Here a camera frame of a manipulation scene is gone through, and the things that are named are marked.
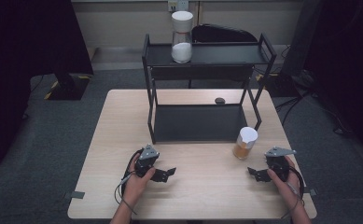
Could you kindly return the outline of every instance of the black chair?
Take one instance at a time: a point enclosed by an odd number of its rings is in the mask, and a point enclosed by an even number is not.
[[[192,29],[193,43],[215,43],[215,42],[253,42],[258,40],[245,30],[235,29],[227,26],[219,26],[214,24],[201,24]],[[189,80],[188,87],[191,88],[192,80]]]

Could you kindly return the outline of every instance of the black shelf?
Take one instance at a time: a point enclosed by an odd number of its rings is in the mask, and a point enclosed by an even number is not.
[[[151,44],[149,35],[146,35],[142,60],[149,101],[148,127],[153,144],[236,141],[240,129],[247,126],[242,106],[247,92],[257,117],[255,129],[258,129],[261,123],[257,108],[258,99],[276,58],[276,53],[265,34],[260,36],[258,43],[193,44],[192,58],[187,63],[174,62],[171,51],[170,44]],[[253,96],[249,80],[255,64],[267,64],[267,69],[263,85],[260,85],[258,93]],[[239,104],[161,105],[158,102],[156,81],[189,79],[244,80],[244,91]]]

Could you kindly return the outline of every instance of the shelf top tier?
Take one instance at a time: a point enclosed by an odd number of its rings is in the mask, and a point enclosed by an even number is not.
[[[187,63],[176,63],[172,58],[171,44],[151,44],[149,36],[143,57],[147,66],[192,66],[192,65],[247,65],[267,64],[270,62],[268,48],[258,43],[195,43],[192,45],[192,58]]]

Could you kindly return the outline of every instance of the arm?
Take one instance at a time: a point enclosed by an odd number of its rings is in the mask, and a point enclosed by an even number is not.
[[[294,162],[289,157],[286,157],[286,160],[288,161],[288,164],[292,167],[295,167]],[[292,216],[292,220],[296,224],[310,224],[312,223],[309,219],[306,210],[302,204],[302,201],[300,198],[292,192],[291,188],[288,186],[287,183],[283,182],[277,174],[269,169],[268,175],[271,177],[272,181],[276,185],[276,187],[279,189],[279,192],[281,196],[283,197],[284,201],[286,202],[286,206],[288,210],[290,211],[290,215]],[[289,172],[288,176],[288,183],[290,183],[295,188],[299,188],[300,183],[298,180],[298,177],[293,173]]]
[[[131,166],[129,167],[129,172],[134,171],[134,165],[137,161],[140,154],[134,156],[133,161],[131,162]],[[134,208],[138,202],[138,199],[143,194],[146,189],[147,182],[151,179],[151,177],[155,174],[155,168],[151,168],[148,170],[146,175],[142,178],[138,177],[135,173],[132,173],[129,178],[125,192],[123,194],[123,199],[120,202],[120,205],[115,212],[111,220],[111,224],[129,224],[130,219],[132,217],[132,210],[128,207]]]

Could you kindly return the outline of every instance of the hand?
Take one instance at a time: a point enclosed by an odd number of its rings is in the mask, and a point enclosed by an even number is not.
[[[123,200],[131,207],[134,207],[137,204],[138,199],[141,197],[144,190],[146,189],[148,181],[155,174],[154,167],[149,169],[147,173],[141,178],[135,174],[134,166],[139,156],[140,154],[137,153],[131,162],[129,172],[132,172],[132,174],[126,184],[125,192],[123,193]]]
[[[285,158],[289,166],[295,168],[294,162],[287,156],[285,156]],[[281,196],[283,197],[284,201],[286,201],[286,206],[288,207],[288,209],[292,209],[295,206],[295,202],[299,199],[298,196],[291,190],[287,183],[283,182],[277,176],[277,174],[273,170],[268,169],[268,175],[272,179],[276,187],[279,189]],[[291,184],[299,192],[300,181],[298,180],[297,175],[295,175],[293,172],[289,172],[286,182]]]

